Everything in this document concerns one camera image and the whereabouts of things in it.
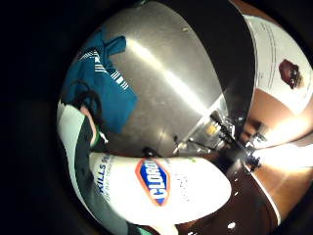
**poster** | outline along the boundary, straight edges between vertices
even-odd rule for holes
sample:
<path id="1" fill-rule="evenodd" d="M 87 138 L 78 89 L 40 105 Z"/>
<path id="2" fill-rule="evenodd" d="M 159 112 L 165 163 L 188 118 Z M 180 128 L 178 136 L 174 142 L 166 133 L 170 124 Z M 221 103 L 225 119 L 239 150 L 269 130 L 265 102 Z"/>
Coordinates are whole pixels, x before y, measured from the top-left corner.
<path id="1" fill-rule="evenodd" d="M 312 68 L 296 42 L 279 26 L 258 17 L 244 16 L 255 51 L 255 88 L 299 115 L 313 92 Z"/>

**brown object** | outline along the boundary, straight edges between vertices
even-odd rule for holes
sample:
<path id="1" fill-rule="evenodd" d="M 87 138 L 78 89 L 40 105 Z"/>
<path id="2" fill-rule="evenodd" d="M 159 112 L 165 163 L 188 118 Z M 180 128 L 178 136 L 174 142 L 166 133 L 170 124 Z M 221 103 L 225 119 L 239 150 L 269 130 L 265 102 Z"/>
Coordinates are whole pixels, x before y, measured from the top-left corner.
<path id="1" fill-rule="evenodd" d="M 299 66 L 284 59 L 280 63 L 279 70 L 282 81 L 289 85 L 291 89 L 294 89 L 299 79 Z"/>

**clorox wipes container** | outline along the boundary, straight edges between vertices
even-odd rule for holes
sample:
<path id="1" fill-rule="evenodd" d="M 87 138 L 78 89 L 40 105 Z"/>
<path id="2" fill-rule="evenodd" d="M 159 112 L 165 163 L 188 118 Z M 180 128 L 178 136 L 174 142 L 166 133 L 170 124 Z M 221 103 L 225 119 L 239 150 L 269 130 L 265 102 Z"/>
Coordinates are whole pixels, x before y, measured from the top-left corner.
<path id="1" fill-rule="evenodd" d="M 217 211 L 231 184 L 202 158 L 124 158 L 92 153 L 99 191 L 124 219 L 141 225 L 177 224 Z"/>

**clorox logo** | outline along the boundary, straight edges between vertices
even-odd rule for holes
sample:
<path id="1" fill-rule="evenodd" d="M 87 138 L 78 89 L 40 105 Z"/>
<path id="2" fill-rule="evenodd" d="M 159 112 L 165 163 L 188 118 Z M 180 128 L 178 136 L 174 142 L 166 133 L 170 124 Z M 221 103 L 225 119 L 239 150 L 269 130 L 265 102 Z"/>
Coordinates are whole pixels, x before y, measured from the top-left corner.
<path id="1" fill-rule="evenodd" d="M 136 175 L 149 198 L 158 206 L 163 206 L 169 195 L 169 173 L 157 161 L 141 160 L 136 167 Z"/>

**black background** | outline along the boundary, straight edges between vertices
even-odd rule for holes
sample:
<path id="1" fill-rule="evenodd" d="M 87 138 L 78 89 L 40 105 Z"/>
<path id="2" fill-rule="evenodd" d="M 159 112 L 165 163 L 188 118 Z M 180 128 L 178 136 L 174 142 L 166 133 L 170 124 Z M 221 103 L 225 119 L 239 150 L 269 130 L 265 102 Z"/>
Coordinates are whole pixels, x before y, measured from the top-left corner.
<path id="1" fill-rule="evenodd" d="M 10 1 L 1 5 L 1 226 L 10 234 L 99 234 L 56 160 L 55 109 L 67 68 L 86 37 L 127 0 Z M 214 1 L 199 1 L 214 11 Z M 313 3 L 248 0 L 278 21 L 313 65 Z M 309 234 L 312 187 L 274 234 Z"/>

